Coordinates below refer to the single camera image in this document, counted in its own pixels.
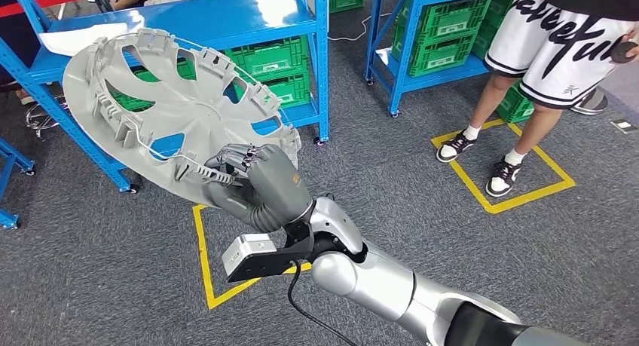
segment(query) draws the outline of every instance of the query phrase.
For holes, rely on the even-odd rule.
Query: white sock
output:
[[[526,154],[519,154],[513,149],[508,154],[506,154],[506,163],[511,165],[519,165],[521,164],[521,161],[524,160],[524,156],[526,156]]]
[[[481,128],[477,128],[477,127],[472,127],[470,125],[468,125],[468,127],[463,131],[463,135],[468,139],[468,140],[474,140],[477,139],[477,136],[479,135],[479,131],[481,130]]]

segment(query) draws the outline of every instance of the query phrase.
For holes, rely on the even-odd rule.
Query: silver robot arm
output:
[[[258,194],[252,194],[250,201],[241,201],[238,208],[239,192],[215,189],[217,204],[225,209],[227,202],[223,198],[229,194],[234,203],[231,214],[240,214],[240,219],[259,231],[275,230],[279,222],[277,226],[288,237],[282,249],[277,249],[267,234],[236,238],[222,255],[229,281],[282,274],[291,261],[306,259],[313,264],[312,277],[318,286],[398,323],[424,344],[584,345],[547,329],[523,326],[516,315],[496,302],[416,274],[363,239],[334,201],[327,197],[312,200],[297,170],[290,162],[286,165],[286,155],[281,150],[270,145],[265,149],[249,148],[234,166],[241,166],[240,170],[247,174],[249,182],[244,186],[250,183]],[[255,223],[262,217],[245,216],[256,210],[269,214],[264,217],[268,226]]]

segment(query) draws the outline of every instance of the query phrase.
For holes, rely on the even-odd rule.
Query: gray carpet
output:
[[[332,35],[360,32],[368,10],[332,16]],[[637,135],[567,112],[541,148],[574,188],[487,214],[430,139],[466,126],[486,77],[405,95],[387,116],[387,96],[361,79],[364,44],[330,44],[331,141],[311,145],[302,129],[300,168],[311,191],[330,191],[369,240],[416,271],[481,293],[524,322],[597,345],[639,344],[639,147]],[[619,106],[609,96],[613,106]],[[24,227],[0,231],[0,344],[341,344],[286,299],[290,276],[261,280],[208,310],[193,204],[149,182],[120,194],[61,131],[39,142],[22,126],[15,99],[0,102],[0,137],[38,162],[16,174],[0,207]],[[506,127],[482,133],[461,160],[483,187],[492,162],[511,148]],[[513,196],[558,177],[526,159]],[[219,260],[249,229],[202,211],[216,295],[230,289]],[[301,277],[300,305],[361,345],[413,345],[413,338]]]

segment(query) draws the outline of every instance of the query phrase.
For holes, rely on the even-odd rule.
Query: white paper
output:
[[[128,32],[126,23],[107,23],[73,31],[40,33],[38,35],[49,51],[64,56],[74,56],[77,52],[91,46],[100,37],[113,38]]]

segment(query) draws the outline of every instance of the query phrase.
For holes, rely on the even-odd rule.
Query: yellow floor tape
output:
[[[206,238],[204,236],[204,226],[202,223],[202,209],[206,208],[205,205],[199,204],[193,207],[193,218],[195,221],[195,233],[197,234],[197,247],[200,250],[200,266],[202,268],[202,280],[204,282],[204,294],[206,295],[206,305],[210,310],[218,307],[222,303],[228,301],[229,299],[235,297],[238,293],[244,291],[245,289],[252,286],[255,282],[259,281],[261,278],[253,278],[252,280],[247,280],[237,286],[231,288],[230,290],[222,293],[221,295],[216,296],[213,291],[213,278],[211,277],[211,271],[209,269],[209,256],[206,253]],[[310,270],[310,263],[302,263],[301,271]],[[295,273],[295,267],[291,267],[284,271],[284,274],[293,274]]]
[[[503,120],[501,119],[489,121],[485,123],[484,126],[482,126],[482,129],[488,129],[489,127],[498,126],[501,124],[504,124]],[[515,132],[517,136],[521,136],[521,130],[519,130],[517,126],[515,126],[514,124],[508,124],[508,127],[510,127],[510,129],[513,132]],[[457,133],[459,133],[459,131],[454,131],[452,133],[447,133],[445,135],[437,136],[435,138],[432,138],[430,142],[432,142],[436,148],[439,148],[444,141],[453,139],[455,135],[457,135]],[[497,204],[491,204],[488,201],[488,199],[486,199],[486,197],[484,196],[484,193],[477,188],[475,183],[472,182],[470,177],[468,177],[468,174],[466,174],[466,172],[463,171],[461,166],[456,161],[451,161],[449,164],[453,168],[454,172],[460,177],[462,182],[466,184],[466,187],[470,190],[472,195],[475,196],[475,199],[477,199],[477,201],[482,205],[482,207],[484,207],[484,209],[490,214],[497,214],[497,213],[503,212],[504,210],[518,207],[522,204],[535,201],[542,197],[546,197],[558,191],[562,191],[575,186],[574,180],[572,180],[572,178],[570,178],[568,174],[566,174],[566,172],[563,171],[557,165],[557,163],[555,163],[542,149],[540,149],[539,146],[535,146],[533,148],[533,151],[537,155],[539,155],[539,157],[542,158],[542,160],[546,164],[548,164],[548,166],[553,171],[555,171],[557,175],[559,175],[559,177],[561,178],[561,181],[556,184],[545,186],[535,191],[531,191],[530,193],[522,194],[522,195],[519,195],[518,197],[514,197],[512,199],[508,199],[507,201],[502,201],[501,203],[497,203]]]

